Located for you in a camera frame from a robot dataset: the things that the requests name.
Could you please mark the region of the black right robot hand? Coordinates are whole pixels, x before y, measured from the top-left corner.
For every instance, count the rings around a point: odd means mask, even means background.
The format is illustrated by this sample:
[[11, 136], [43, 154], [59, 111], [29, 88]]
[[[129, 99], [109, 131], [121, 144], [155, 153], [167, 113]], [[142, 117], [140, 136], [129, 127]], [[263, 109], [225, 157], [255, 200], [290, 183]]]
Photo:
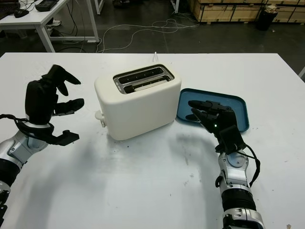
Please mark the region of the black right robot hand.
[[220, 132], [233, 125], [237, 126], [234, 110], [229, 106], [221, 105], [213, 101], [190, 100], [192, 114], [185, 118], [189, 121], [198, 122], [209, 133], [214, 134], [218, 142], [221, 142]]

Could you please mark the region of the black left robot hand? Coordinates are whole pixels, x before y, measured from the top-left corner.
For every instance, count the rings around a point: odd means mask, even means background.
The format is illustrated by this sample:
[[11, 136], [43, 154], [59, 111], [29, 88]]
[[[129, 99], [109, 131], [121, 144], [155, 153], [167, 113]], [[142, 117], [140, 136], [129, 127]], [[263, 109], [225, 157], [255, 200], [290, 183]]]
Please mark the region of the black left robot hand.
[[30, 123], [46, 125], [52, 116], [71, 115], [84, 106], [84, 99], [58, 102], [57, 92], [68, 96], [65, 82], [79, 85], [81, 82], [63, 67], [54, 64], [39, 80], [28, 83], [25, 97], [25, 114]]

